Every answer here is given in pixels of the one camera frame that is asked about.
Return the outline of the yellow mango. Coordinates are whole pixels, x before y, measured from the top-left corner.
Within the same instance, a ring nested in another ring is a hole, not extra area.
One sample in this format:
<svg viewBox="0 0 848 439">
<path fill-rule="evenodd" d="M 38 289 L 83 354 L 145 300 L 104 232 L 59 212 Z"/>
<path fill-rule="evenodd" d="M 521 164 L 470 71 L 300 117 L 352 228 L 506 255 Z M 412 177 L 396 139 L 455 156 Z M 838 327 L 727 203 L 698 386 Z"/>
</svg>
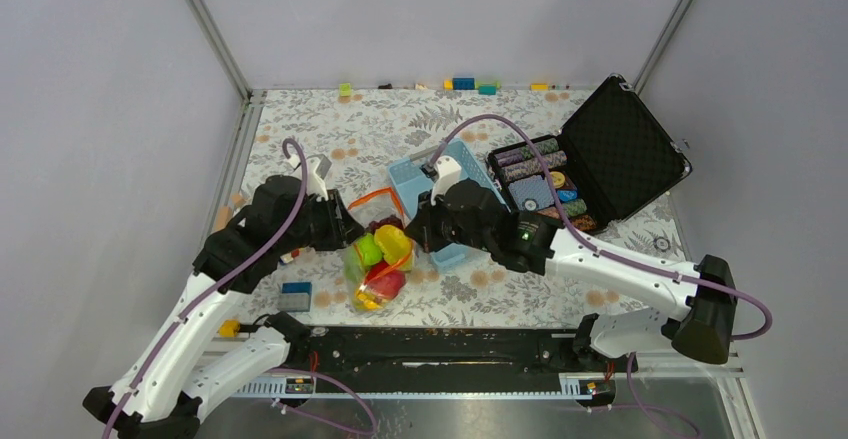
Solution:
<svg viewBox="0 0 848 439">
<path fill-rule="evenodd" d="M 374 232 L 374 241 L 383 254 L 383 260 L 408 271 L 414 265 L 414 244 L 404 231 L 394 225 L 383 225 Z"/>
</svg>

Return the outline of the dark purple grapes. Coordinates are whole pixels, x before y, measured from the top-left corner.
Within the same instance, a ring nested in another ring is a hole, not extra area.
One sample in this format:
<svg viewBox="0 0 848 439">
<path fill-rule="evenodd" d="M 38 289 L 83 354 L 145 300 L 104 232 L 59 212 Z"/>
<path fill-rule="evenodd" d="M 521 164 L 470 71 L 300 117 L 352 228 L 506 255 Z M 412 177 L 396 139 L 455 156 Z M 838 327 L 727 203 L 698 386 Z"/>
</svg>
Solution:
<svg viewBox="0 0 848 439">
<path fill-rule="evenodd" d="M 403 220 L 396 215 L 390 215 L 380 220 L 371 221 L 366 227 L 366 230 L 369 233 L 374 234 L 379 228 L 383 226 L 393 226 L 400 230 L 404 229 Z"/>
</svg>

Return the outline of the green pepper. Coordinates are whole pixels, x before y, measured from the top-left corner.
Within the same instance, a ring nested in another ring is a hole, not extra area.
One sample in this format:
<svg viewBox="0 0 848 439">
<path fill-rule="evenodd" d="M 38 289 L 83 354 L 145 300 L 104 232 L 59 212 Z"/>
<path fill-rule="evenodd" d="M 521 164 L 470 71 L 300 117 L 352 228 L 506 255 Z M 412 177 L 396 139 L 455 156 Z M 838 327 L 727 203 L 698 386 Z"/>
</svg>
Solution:
<svg viewBox="0 0 848 439">
<path fill-rule="evenodd" d="M 376 244 L 372 233 L 366 233 L 351 246 L 349 262 L 355 269 L 368 271 L 382 260 L 383 252 Z"/>
</svg>

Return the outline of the light blue plastic basket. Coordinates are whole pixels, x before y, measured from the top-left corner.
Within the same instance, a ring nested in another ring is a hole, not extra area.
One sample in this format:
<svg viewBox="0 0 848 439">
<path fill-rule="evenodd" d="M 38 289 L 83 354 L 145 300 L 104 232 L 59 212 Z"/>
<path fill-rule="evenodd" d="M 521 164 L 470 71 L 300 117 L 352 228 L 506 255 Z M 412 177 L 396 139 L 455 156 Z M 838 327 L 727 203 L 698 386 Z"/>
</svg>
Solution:
<svg viewBox="0 0 848 439">
<path fill-rule="evenodd" d="M 389 182 L 399 197 L 407 218 L 413 219 L 417 213 L 419 195 L 432 188 L 434 183 L 422 167 L 431 158 L 436 147 L 422 150 L 411 156 L 404 157 L 388 166 Z M 460 179 L 473 179 L 480 186 L 491 189 L 502 205 L 503 197 L 495 183 L 489 177 L 486 167 L 476 158 L 471 148 L 461 139 L 453 139 L 443 152 L 443 156 L 455 159 L 461 169 Z M 430 260 L 440 273 L 446 273 L 456 267 L 468 263 L 476 253 L 463 245 L 452 244 L 444 249 L 430 253 Z"/>
</svg>

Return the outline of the clear zip top bag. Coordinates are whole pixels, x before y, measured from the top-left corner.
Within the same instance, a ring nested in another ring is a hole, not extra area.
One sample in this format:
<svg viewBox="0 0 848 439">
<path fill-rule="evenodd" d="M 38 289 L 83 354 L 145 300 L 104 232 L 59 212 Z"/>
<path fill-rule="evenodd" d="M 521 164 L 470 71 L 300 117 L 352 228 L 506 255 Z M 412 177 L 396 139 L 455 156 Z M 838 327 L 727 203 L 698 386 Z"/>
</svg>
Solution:
<svg viewBox="0 0 848 439">
<path fill-rule="evenodd" d="M 354 200 L 348 211 L 364 228 L 364 235 L 343 253 L 351 303 L 359 312 L 377 311 L 405 287 L 415 266 L 415 245 L 405 234 L 407 218 L 392 188 Z"/>
</svg>

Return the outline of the red apple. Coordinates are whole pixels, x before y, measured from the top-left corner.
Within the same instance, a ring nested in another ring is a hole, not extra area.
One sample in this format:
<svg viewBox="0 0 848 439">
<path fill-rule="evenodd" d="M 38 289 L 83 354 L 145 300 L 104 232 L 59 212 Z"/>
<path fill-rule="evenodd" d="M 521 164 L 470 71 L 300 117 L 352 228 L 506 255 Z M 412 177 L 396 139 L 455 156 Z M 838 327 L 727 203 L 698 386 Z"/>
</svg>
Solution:
<svg viewBox="0 0 848 439">
<path fill-rule="evenodd" d="M 366 274 L 364 291 L 375 301 L 388 301 L 395 299 L 405 285 L 406 273 L 381 261 Z"/>
</svg>

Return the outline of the yellow banana bunch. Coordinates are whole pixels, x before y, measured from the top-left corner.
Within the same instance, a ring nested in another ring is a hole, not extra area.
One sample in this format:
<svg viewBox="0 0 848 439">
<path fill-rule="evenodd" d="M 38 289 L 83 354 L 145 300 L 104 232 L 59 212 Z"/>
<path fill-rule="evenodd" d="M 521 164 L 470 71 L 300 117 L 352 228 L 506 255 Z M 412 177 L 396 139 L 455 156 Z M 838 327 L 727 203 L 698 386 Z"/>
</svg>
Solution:
<svg viewBox="0 0 848 439">
<path fill-rule="evenodd" d="M 356 289 L 352 298 L 354 308 L 359 311 L 376 311 L 384 308 L 391 301 L 391 297 L 368 288 Z"/>
</svg>

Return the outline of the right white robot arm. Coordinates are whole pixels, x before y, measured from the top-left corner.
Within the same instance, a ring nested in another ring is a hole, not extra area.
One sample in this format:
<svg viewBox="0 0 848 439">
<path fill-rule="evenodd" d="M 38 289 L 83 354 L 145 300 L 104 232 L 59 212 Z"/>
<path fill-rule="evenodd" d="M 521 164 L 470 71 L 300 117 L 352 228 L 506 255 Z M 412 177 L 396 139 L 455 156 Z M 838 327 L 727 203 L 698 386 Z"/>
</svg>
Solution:
<svg viewBox="0 0 848 439">
<path fill-rule="evenodd" d="M 640 301 L 643 309 L 588 315 L 573 355 L 597 371 L 611 359 L 670 347 L 702 363 L 727 362 L 737 301 L 727 263 L 669 262 L 601 241 L 535 212 L 511 211 L 471 179 L 420 195 L 405 233 L 426 252 L 459 244 L 513 272 L 579 279 Z"/>
</svg>

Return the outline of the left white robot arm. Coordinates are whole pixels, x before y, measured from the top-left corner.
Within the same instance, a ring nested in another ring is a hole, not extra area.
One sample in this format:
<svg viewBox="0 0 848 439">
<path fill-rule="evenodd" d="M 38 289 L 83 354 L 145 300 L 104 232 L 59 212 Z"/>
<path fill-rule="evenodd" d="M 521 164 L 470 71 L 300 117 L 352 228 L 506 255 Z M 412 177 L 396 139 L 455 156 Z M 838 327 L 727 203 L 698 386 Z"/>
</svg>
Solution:
<svg viewBox="0 0 848 439">
<path fill-rule="evenodd" d="M 113 385 L 91 389 L 83 407 L 120 438 L 191 438 L 238 388 L 268 369 L 304 366 L 308 326 L 271 315 L 245 344 L 193 372 L 219 326 L 297 249 L 336 251 L 364 233 L 339 192 L 320 178 L 275 175 L 222 229 L 207 237 L 168 319 Z"/>
</svg>

